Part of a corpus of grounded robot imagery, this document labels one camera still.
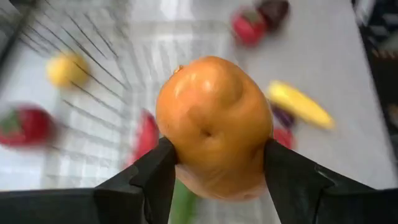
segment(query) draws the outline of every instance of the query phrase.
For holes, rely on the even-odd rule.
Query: wire rack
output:
[[[160,88],[178,65],[217,55],[243,67],[222,22],[134,23],[131,7],[127,0],[39,1],[19,37],[41,57],[76,52],[91,70],[86,85],[60,93],[43,188],[93,187],[121,171],[142,109],[155,112]],[[274,216],[267,200],[200,200],[195,223],[264,223]]]

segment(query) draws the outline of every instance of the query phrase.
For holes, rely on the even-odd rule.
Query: metal dish rack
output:
[[[226,24],[134,23],[130,9],[129,1],[43,0],[19,36],[18,44],[48,59],[81,54],[91,70],[85,86],[60,92],[59,132],[46,154],[43,188],[92,187],[121,171],[142,109],[154,114],[160,88],[178,65],[217,55],[244,67]],[[275,217],[270,201],[200,200],[195,223],[264,223]]]

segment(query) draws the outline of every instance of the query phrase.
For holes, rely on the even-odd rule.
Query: gray surface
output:
[[[63,7],[65,1],[51,2],[54,7]],[[216,46],[222,49],[229,44],[227,55],[235,56],[261,88],[265,89],[273,79],[286,81],[311,96],[334,117],[336,128],[331,131],[299,122],[294,131],[297,152],[371,187],[396,187],[392,151],[385,136],[350,1],[290,2],[292,13],[286,26],[278,35],[268,36],[258,48],[234,49],[228,41],[223,41],[224,45]],[[194,32],[198,27],[196,25],[203,24],[203,21],[207,21],[205,24],[217,21],[227,26],[231,13],[243,4],[243,1],[238,0],[118,1],[109,4],[109,7],[122,10],[119,16],[113,19],[117,22],[122,21],[124,30],[129,34],[129,40],[139,43],[150,41],[150,36],[157,40],[175,38],[175,35],[170,37],[170,32],[179,33],[178,37],[182,40],[191,39],[192,35],[183,32],[181,34],[181,30]],[[83,5],[69,6],[80,6],[76,8],[83,11],[90,8],[91,12],[93,11],[90,1],[85,1]],[[180,25],[168,25],[174,20],[180,22],[171,24]],[[182,44],[182,49],[190,49],[189,43]],[[172,58],[178,58],[174,50],[181,46],[178,44],[168,51],[173,55]],[[135,51],[145,55],[143,48]],[[153,47],[149,52],[156,55],[157,48]],[[59,95],[44,77],[44,65],[48,56],[39,56],[23,45],[19,46],[19,51],[14,56],[18,60],[10,64],[6,70],[10,73],[10,78],[3,84],[0,102],[35,101],[56,115]],[[154,60],[153,63],[156,70],[162,70],[159,69],[159,61]],[[150,68],[151,66],[146,67],[143,70],[144,74],[153,74]],[[153,96],[154,93],[151,93],[145,97],[150,101],[145,107],[149,107],[150,110],[153,110]],[[24,152],[1,148],[0,188],[42,187],[37,179],[49,172],[43,170],[45,162],[42,158],[40,151]],[[267,194],[258,200],[244,203],[211,200],[199,203],[198,223],[279,222]]]

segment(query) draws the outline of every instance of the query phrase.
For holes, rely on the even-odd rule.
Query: yellow banana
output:
[[[266,93],[271,103],[323,128],[331,129],[334,121],[316,102],[302,92],[280,81],[272,81]]]

